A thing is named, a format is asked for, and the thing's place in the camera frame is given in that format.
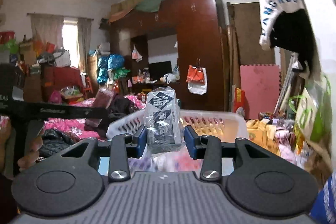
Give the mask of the person's left hand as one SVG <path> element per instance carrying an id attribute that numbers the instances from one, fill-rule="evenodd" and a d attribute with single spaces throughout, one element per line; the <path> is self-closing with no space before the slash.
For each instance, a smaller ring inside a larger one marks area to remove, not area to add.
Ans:
<path id="1" fill-rule="evenodd" d="M 18 160 L 18 166 L 20 172 L 32 167 L 39 158 L 39 150 L 43 145 L 43 139 L 42 139 L 43 133 L 44 131 L 40 130 L 37 137 L 31 141 L 29 151 L 24 155 L 24 157 Z"/>

